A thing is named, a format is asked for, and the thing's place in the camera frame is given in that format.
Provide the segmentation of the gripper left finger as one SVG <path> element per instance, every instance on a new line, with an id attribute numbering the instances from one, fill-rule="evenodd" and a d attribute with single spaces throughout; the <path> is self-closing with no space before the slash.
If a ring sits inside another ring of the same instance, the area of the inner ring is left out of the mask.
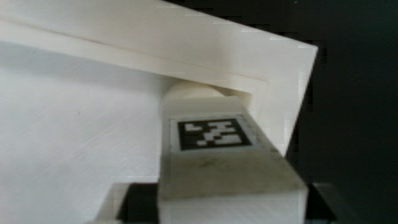
<path id="1" fill-rule="evenodd" d="M 97 224 L 161 224 L 157 183 L 116 183 L 106 196 Z"/>

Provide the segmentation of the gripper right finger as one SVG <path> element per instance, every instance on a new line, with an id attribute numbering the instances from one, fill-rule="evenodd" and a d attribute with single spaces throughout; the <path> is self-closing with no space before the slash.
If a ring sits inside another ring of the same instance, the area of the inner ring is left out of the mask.
<path id="1" fill-rule="evenodd" d="M 329 183 L 310 185 L 306 224 L 356 224 L 356 213 Z"/>

